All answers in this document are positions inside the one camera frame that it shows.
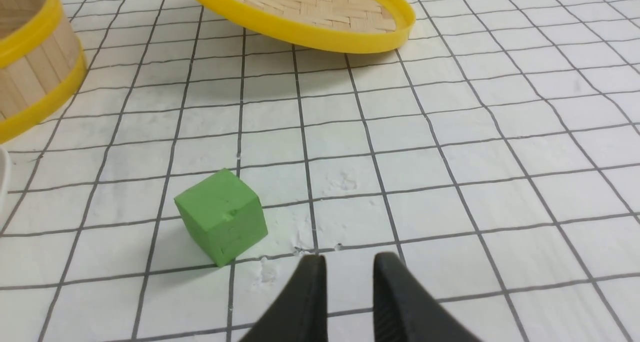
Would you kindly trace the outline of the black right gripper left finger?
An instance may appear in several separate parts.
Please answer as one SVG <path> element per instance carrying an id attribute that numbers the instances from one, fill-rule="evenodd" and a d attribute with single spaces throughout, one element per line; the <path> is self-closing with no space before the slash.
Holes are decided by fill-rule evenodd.
<path id="1" fill-rule="evenodd" d="M 243 342 L 327 342 L 328 292 L 324 256 L 301 258 L 278 297 Z"/>

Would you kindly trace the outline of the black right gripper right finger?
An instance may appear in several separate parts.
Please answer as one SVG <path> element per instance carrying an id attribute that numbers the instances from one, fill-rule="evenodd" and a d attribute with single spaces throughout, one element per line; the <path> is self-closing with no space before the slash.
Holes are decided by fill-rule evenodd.
<path id="1" fill-rule="evenodd" d="M 376 342 L 478 342 L 426 292 L 397 254 L 378 253 L 373 269 Z"/>

